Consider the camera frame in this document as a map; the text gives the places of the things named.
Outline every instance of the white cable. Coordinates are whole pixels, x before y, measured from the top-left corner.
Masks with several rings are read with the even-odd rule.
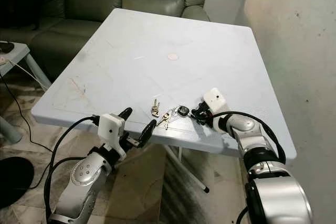
[[[24,69],[23,67],[21,67],[19,64],[16,64],[15,62],[11,61],[11,60],[6,60],[8,61],[10,64],[15,65],[19,68],[21,68],[23,71],[25,71],[30,77],[32,77],[35,81],[37,81],[43,88],[48,89],[45,85],[43,85],[39,80],[37,80],[34,76],[32,76],[26,69]]]

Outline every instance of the car key fob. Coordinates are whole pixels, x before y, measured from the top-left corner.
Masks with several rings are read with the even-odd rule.
[[[186,116],[189,114],[189,109],[186,106],[180,106],[177,110],[178,114],[181,116]]]

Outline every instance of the table leg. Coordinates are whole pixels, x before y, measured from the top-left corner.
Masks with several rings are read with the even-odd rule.
[[[22,134],[11,126],[5,119],[0,116],[0,133],[7,141],[15,144],[22,138]]]
[[[46,77],[46,75],[43,73],[42,69],[39,67],[33,57],[30,54],[27,54],[25,60],[36,79],[39,80],[44,86],[49,88],[51,86],[51,82],[49,81],[48,77]]]
[[[175,153],[172,151],[172,149],[170,149],[170,147],[168,145],[164,145],[163,146],[164,149],[166,150],[167,154],[169,155],[169,157],[171,157],[173,159],[173,161],[175,161],[175,163],[181,168],[181,170],[183,170],[193,181],[195,181],[200,188],[205,191],[206,193],[209,192],[209,188],[207,186],[205,186],[198,178],[196,178],[196,176],[194,174],[192,174],[187,167],[185,167],[180,160],[178,159],[178,157],[176,157]]]

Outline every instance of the side table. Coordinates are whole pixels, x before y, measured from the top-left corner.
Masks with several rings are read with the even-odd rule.
[[[22,59],[25,59],[26,63],[28,64],[30,70],[34,74],[37,80],[41,82],[43,86],[42,89],[46,91],[46,88],[51,86],[51,82],[43,73],[39,65],[30,55],[30,50],[26,44],[21,43],[14,43],[14,48],[11,52],[7,54],[0,54],[6,60],[10,60],[13,63],[19,63]],[[0,66],[0,73],[2,76],[6,75],[11,69],[13,65],[8,62],[4,65]],[[4,138],[11,143],[17,143],[21,140],[22,134],[18,132],[12,125],[10,125],[5,119],[0,116],[0,133],[4,136]]]

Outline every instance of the sofa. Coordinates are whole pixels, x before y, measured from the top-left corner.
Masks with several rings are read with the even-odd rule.
[[[0,40],[27,44],[53,81],[114,8],[209,21],[203,4],[204,0],[45,0],[37,29],[0,28]]]

